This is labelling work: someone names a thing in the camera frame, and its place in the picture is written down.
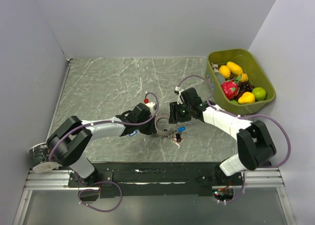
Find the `table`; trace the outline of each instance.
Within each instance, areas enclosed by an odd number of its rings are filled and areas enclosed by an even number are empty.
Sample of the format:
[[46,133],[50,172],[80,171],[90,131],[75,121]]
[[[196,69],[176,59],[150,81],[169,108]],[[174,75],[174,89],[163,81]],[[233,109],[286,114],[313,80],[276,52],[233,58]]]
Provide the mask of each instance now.
[[[158,96],[158,113],[168,114],[169,102],[177,99],[175,86],[188,75],[204,76],[206,59],[74,58],[69,67],[53,131],[71,115],[81,120],[101,120],[132,110],[143,102],[146,91]],[[210,95],[208,85],[196,77],[182,87],[194,87],[203,100]],[[187,129],[180,148],[170,138],[138,133],[93,141],[85,154],[90,161],[147,162],[222,161],[237,153],[236,141],[214,126],[195,119],[180,126]]]

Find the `toy fruit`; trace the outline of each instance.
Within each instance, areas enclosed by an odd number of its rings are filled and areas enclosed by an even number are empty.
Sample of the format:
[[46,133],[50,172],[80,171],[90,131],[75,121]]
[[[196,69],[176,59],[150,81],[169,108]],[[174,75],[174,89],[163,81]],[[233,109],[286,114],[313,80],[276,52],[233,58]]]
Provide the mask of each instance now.
[[231,75],[231,71],[226,65],[220,66],[219,73],[221,73],[222,76],[224,76],[225,79],[228,79],[230,77],[230,75]]
[[242,74],[239,75],[239,76],[241,76],[240,82],[248,81],[248,76],[247,76],[246,73],[242,73]]
[[225,96],[229,99],[232,100],[235,96],[238,94],[238,82],[240,80],[238,78],[233,79],[233,80],[228,80],[223,82],[221,85],[222,90],[225,94]]
[[239,104],[254,103],[255,96],[251,92],[245,92],[237,101]]
[[261,87],[254,88],[252,93],[257,101],[263,101],[267,95],[266,91]]
[[226,65],[234,75],[238,76],[244,73],[243,69],[234,62],[227,62]]

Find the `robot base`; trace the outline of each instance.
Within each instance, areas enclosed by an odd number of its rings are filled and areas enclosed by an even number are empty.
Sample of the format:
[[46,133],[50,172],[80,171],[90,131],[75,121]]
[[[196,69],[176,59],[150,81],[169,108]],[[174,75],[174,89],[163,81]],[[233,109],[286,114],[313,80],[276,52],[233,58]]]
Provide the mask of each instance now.
[[[241,173],[235,173],[227,181],[215,178],[217,162],[96,162],[99,181],[113,181],[122,188],[124,196],[197,194],[213,196],[212,186],[242,185]],[[82,188],[72,177],[70,188]],[[119,196],[111,184],[102,184],[100,198]]]

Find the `fruit basket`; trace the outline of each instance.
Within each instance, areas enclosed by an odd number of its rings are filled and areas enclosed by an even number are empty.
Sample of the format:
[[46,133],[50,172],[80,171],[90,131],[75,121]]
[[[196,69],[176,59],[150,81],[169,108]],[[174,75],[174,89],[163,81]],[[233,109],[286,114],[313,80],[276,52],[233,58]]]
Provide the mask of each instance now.
[[[219,67],[221,67],[222,65],[226,65],[228,62],[233,62],[236,65],[239,65],[243,72],[248,76],[248,82],[242,83],[240,88],[244,89],[245,91],[251,91],[254,87],[263,88],[266,91],[266,97],[264,100],[252,103],[237,104],[230,101],[225,96],[211,64],[217,64]],[[271,102],[276,96],[275,89],[270,83],[268,77],[261,69],[252,54],[247,50],[232,49],[217,51],[209,54],[207,58],[205,78],[211,83],[214,91],[213,98],[215,103],[224,110],[233,114],[247,115],[255,113],[265,104]]]

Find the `purple cable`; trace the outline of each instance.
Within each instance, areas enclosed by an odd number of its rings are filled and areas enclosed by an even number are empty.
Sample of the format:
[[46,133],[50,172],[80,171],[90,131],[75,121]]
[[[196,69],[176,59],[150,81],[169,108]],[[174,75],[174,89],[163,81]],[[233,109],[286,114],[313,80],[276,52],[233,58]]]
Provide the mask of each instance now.
[[236,196],[234,196],[231,200],[226,201],[226,203],[227,204],[231,203],[231,202],[235,201],[238,197],[240,197],[241,193],[243,192],[244,186],[245,186],[245,173],[243,173],[243,183],[242,183],[242,187],[241,187],[240,192],[238,192],[238,194]]
[[117,204],[114,208],[108,209],[108,210],[97,209],[97,208],[95,208],[95,207],[93,207],[93,206],[91,206],[91,205],[89,205],[89,204],[83,202],[83,201],[80,199],[80,195],[81,195],[83,192],[98,192],[98,191],[99,191],[99,190],[94,190],[94,189],[85,189],[85,190],[80,191],[80,192],[78,193],[78,199],[79,199],[80,203],[83,204],[83,205],[85,205],[85,206],[87,206],[87,207],[89,207],[89,208],[91,208],[91,209],[94,209],[94,210],[96,210],[96,211],[98,211],[98,212],[103,212],[103,213],[112,212],[112,211],[114,211],[115,209],[117,209],[118,206],[121,204],[121,202],[122,202],[122,200],[123,200],[123,191],[122,191],[122,189],[120,188],[120,186],[119,186],[117,183],[112,182],[112,181],[95,182],[95,183],[91,184],[91,186],[99,185],[99,184],[103,184],[103,183],[113,184],[113,185],[115,185],[116,187],[118,187],[118,189],[119,189],[120,198],[119,198],[118,204]]
[[291,154],[291,142],[290,142],[290,139],[289,139],[289,136],[287,135],[286,131],[284,130],[284,128],[280,125],[280,123],[278,123],[275,119],[267,116],[267,115],[263,115],[263,114],[254,114],[254,115],[248,115],[248,116],[244,116],[244,117],[241,117],[240,119],[248,119],[248,118],[258,118],[258,117],[263,117],[263,118],[267,118],[269,119],[270,121],[272,121],[274,124],[276,124],[280,130],[282,131],[282,133],[284,134],[284,137],[286,139],[286,142],[287,142],[287,153],[286,153],[286,156],[285,156],[285,159],[282,160],[280,163],[276,164],[276,165],[273,165],[273,166],[265,166],[265,167],[262,167],[262,168],[274,168],[274,167],[280,167],[282,165],[284,165],[287,160],[289,159],[290,157],[290,154]]
[[[148,120],[146,120],[146,121],[144,121],[144,122],[142,122],[142,123],[123,123],[123,122],[118,122],[118,121],[102,120],[102,121],[97,121],[97,122],[95,122],[94,125],[99,125],[99,124],[104,124],[104,123],[117,123],[117,124],[122,124],[122,125],[125,125],[125,126],[140,126],[140,125],[143,125],[143,124],[148,123],[149,121],[151,121],[151,120],[155,117],[155,115],[156,115],[157,112],[158,112],[158,97],[156,96],[156,94],[154,94],[154,93],[152,93],[152,92],[148,92],[148,93],[146,93],[145,98],[146,98],[148,95],[153,95],[154,98],[156,99],[156,103],[157,103],[157,108],[156,108],[156,110],[154,111],[154,113],[152,114],[152,116],[151,116]],[[64,135],[64,136],[60,139],[60,141],[57,142],[57,144],[54,146],[54,148],[53,148],[52,151],[50,152],[49,157],[48,157],[49,161],[54,161],[54,160],[53,160],[53,155],[55,154],[56,150],[58,149],[58,147],[60,146],[60,144],[61,144],[65,139],[67,139],[72,133],[76,132],[77,130],[80,130],[80,129],[82,129],[82,128],[89,127],[89,126],[91,126],[91,123],[80,125],[80,126],[74,128],[74,129],[72,129],[71,131],[69,131],[66,135]]]
[[210,96],[207,98],[206,101],[207,101],[207,104],[208,104],[210,107],[213,108],[213,106],[212,106],[211,103],[209,102],[209,99],[213,96],[213,90],[212,90],[212,87],[211,87],[210,82],[208,82],[204,77],[199,76],[199,75],[190,75],[190,76],[187,76],[187,77],[185,77],[183,80],[181,80],[180,83],[177,84],[177,87],[180,87],[181,84],[182,84],[184,81],[186,81],[188,78],[191,78],[191,77],[198,77],[198,78],[204,80],[204,81],[208,84],[208,86],[209,86],[209,88],[210,88],[210,91],[211,91],[211,94],[210,94]]

